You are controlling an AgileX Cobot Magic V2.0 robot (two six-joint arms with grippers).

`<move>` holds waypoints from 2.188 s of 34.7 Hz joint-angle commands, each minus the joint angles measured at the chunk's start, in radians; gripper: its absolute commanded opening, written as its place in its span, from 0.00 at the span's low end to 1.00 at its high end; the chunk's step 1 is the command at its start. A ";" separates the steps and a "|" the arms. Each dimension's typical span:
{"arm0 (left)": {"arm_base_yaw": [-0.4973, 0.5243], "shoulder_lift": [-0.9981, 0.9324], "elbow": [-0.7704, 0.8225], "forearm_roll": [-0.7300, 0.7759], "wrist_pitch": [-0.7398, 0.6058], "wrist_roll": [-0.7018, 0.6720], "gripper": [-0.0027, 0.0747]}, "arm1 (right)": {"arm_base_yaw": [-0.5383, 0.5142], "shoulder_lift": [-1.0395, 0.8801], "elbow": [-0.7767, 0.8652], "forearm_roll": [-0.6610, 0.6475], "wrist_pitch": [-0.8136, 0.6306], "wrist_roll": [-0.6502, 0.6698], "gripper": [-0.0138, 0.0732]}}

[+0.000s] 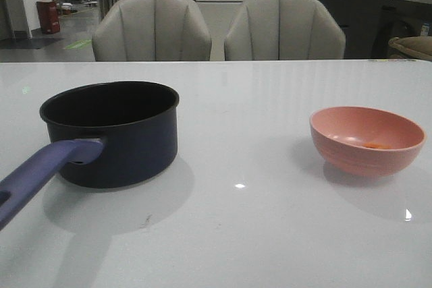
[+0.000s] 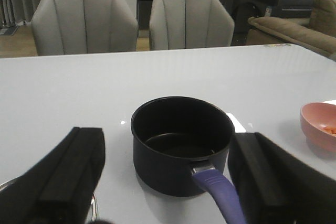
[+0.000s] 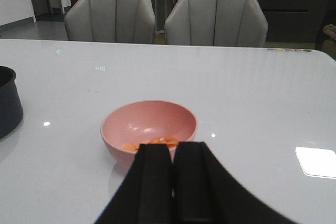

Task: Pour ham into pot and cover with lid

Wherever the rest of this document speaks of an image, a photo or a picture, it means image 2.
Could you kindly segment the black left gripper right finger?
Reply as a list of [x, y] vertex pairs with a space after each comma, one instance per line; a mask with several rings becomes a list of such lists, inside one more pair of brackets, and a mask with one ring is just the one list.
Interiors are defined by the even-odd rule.
[[247, 223], [335, 223], [335, 180], [260, 133], [234, 134], [228, 170]]

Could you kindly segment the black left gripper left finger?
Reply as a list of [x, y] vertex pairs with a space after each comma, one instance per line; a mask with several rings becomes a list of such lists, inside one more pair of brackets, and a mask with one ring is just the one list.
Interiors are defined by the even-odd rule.
[[105, 157], [101, 128], [74, 127], [1, 191], [1, 223], [85, 223]]

